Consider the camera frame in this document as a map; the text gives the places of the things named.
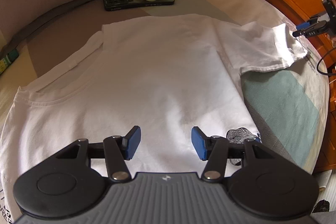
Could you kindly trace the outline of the white printed t-shirt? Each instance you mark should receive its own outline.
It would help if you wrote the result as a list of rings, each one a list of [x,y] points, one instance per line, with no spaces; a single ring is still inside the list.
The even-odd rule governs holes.
[[[102,26],[49,72],[19,88],[1,133],[1,183],[13,219],[15,180],[76,139],[102,141],[138,125],[131,173],[201,172],[191,129],[241,143],[259,137],[240,77],[272,72],[307,50],[287,25],[238,26],[197,14]]]

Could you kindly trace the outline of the green glass bottle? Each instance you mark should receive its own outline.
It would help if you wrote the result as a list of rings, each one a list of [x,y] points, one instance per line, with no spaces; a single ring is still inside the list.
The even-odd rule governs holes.
[[[19,52],[17,49],[13,49],[7,53],[0,61],[0,74],[2,74],[18,57]]]

